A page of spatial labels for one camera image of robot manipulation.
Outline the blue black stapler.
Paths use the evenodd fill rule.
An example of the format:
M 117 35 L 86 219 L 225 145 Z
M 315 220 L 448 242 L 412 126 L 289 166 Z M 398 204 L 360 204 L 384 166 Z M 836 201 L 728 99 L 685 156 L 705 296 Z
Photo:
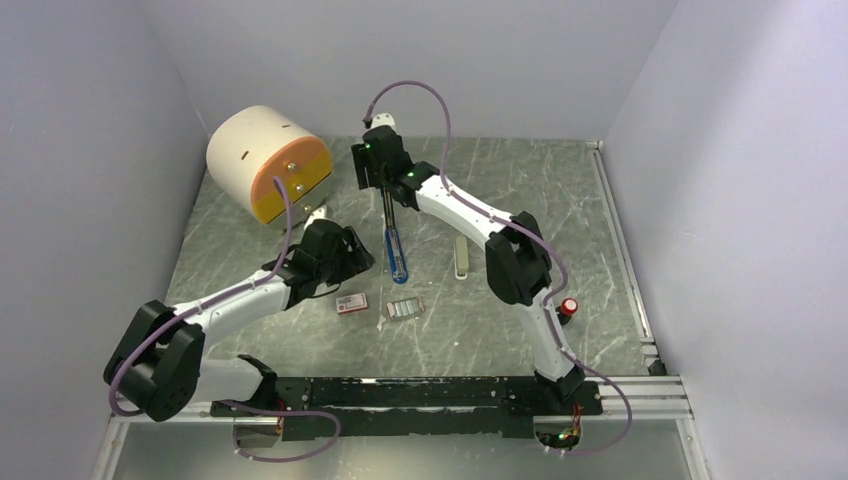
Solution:
M 397 284 L 405 283 L 409 278 L 406 259 L 399 231 L 397 230 L 393 200 L 385 189 L 380 190 L 384 215 L 384 240 L 389 258 L 392 280 Z

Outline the red staples box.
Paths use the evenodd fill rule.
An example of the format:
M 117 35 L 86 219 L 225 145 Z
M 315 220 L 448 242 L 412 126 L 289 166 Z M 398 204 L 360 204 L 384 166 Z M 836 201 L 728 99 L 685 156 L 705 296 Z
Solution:
M 336 312 L 338 315 L 347 315 L 367 310 L 369 307 L 365 293 L 355 293 L 336 298 Z

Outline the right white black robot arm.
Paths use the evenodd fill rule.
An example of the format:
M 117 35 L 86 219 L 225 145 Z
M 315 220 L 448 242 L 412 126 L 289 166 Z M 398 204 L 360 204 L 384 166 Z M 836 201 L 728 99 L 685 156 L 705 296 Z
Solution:
M 530 342 L 539 398 L 562 414 L 578 399 L 585 379 L 576 365 L 552 304 L 552 258 L 542 245 L 536 219 L 511 215 L 463 191 L 427 162 L 414 162 L 394 127 L 373 124 L 351 148 L 360 188 L 383 190 L 399 205 L 438 218 L 484 253 L 493 294 L 518 312 Z

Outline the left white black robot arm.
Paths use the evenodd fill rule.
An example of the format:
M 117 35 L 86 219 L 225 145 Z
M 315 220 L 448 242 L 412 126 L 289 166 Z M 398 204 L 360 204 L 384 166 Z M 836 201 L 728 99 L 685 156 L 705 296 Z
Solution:
M 135 414 L 157 422 L 198 402 L 236 402 L 254 416 L 277 409 L 278 376 L 269 366 L 248 354 L 214 360 L 210 348 L 374 262 L 353 227 L 319 219 L 305 228 L 300 242 L 223 291 L 174 306 L 143 304 L 104 368 L 111 401 L 124 398 L 135 405 Z

